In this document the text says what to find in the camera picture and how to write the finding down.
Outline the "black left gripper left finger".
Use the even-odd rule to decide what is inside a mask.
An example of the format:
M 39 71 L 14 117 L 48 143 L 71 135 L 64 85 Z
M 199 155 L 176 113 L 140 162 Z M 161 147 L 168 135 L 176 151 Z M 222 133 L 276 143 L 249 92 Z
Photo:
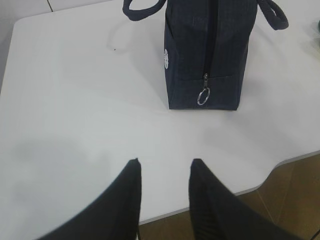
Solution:
M 109 187 L 84 210 L 41 240 L 135 240 L 139 231 L 142 169 L 129 160 Z

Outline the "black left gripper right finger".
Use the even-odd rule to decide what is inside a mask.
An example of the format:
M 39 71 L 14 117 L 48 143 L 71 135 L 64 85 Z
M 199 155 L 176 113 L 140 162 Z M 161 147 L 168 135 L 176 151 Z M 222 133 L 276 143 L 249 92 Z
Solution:
M 241 202 L 202 159 L 190 166 L 189 213 L 197 240 L 296 240 Z

